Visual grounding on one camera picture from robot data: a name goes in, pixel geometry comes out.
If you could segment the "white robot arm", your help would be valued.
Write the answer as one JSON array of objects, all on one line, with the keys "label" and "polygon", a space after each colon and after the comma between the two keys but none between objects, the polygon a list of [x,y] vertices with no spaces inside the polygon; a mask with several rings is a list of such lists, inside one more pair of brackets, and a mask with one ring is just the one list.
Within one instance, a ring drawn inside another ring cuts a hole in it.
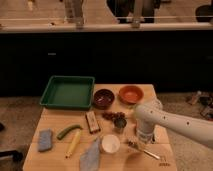
[{"label": "white robot arm", "polygon": [[152,139],[155,126],[159,125],[213,149],[211,121],[166,112],[158,99],[137,104],[133,113],[137,121],[136,135],[143,143]]}]

